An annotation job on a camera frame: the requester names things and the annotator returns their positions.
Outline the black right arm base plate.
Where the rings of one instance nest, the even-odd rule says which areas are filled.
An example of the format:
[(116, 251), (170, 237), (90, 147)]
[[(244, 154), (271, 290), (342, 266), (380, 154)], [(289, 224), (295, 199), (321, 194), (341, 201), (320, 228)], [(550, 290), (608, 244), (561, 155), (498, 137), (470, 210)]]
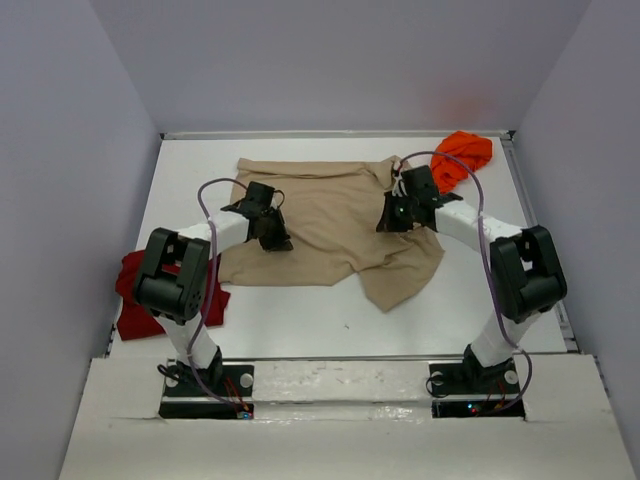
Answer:
[(425, 388), (434, 419), (526, 417), (522, 400), (507, 407), (520, 393), (513, 360), (476, 380), (465, 376), (461, 362), (431, 363)]

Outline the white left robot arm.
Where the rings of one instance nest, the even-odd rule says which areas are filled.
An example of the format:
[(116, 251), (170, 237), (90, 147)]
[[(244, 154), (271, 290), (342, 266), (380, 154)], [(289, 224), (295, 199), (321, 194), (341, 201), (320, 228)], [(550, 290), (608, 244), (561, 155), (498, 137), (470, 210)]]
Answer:
[[(212, 212), (205, 204), (204, 191), (220, 183), (238, 186), (242, 196)], [(197, 191), (202, 223), (180, 230), (157, 228), (149, 235), (132, 295), (160, 325), (175, 350), (175, 364), (159, 368), (163, 375), (187, 382), (201, 395), (219, 388), (222, 352), (205, 323), (213, 307), (220, 256), (251, 241), (266, 252), (292, 250), (281, 211), (284, 200), (281, 190), (263, 183), (244, 185), (231, 178), (214, 179)]]

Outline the beige t shirt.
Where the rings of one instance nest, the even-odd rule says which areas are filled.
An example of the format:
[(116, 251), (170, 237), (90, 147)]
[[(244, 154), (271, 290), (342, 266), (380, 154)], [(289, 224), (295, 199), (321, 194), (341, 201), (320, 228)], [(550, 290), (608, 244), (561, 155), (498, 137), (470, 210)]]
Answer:
[(444, 250), (428, 229), (378, 232), (398, 157), (378, 162), (281, 162), (242, 158), (240, 184), (284, 195), (292, 250), (266, 252), (249, 241), (224, 251), (218, 279), (236, 286), (333, 286), (359, 276), (366, 298), (388, 312), (433, 278)]

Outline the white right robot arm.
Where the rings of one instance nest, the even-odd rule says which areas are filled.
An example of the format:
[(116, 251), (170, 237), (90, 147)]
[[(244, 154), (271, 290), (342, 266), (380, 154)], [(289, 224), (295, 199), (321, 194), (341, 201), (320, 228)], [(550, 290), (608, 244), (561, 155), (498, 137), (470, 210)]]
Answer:
[(478, 205), (442, 193), (428, 166), (392, 169), (378, 232), (404, 233), (419, 227), (453, 238), (479, 253), (493, 303), (481, 333), (444, 381), (482, 392), (504, 372), (538, 318), (567, 294), (567, 283), (551, 233), (519, 227), (485, 213), (484, 190), (476, 177)]

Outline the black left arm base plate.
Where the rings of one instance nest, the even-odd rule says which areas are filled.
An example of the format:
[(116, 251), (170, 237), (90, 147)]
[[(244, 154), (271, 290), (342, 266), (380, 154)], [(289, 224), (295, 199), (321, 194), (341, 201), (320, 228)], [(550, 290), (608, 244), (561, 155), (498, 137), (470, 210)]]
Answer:
[(159, 415), (164, 419), (182, 420), (252, 420), (254, 418), (254, 371), (248, 363), (226, 363), (222, 376), (205, 392), (193, 378), (190, 369), (180, 369), (176, 362), (160, 364), (164, 377)]

